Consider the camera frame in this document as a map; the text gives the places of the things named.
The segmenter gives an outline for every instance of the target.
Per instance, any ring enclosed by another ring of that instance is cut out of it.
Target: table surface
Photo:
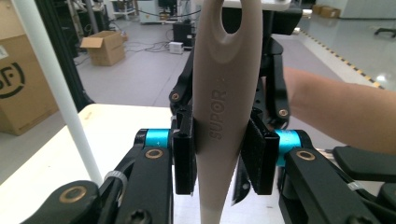
[[[143,128],[170,128],[169,108],[130,105],[88,105],[79,114],[102,176],[113,170],[133,146],[135,134]],[[67,127],[0,186],[0,223],[21,223],[60,186],[75,180],[89,180],[87,171]],[[221,223],[284,223],[277,190],[271,196],[257,196],[252,190],[244,201],[231,206],[231,184]],[[200,223],[199,192],[175,195],[176,224]]]

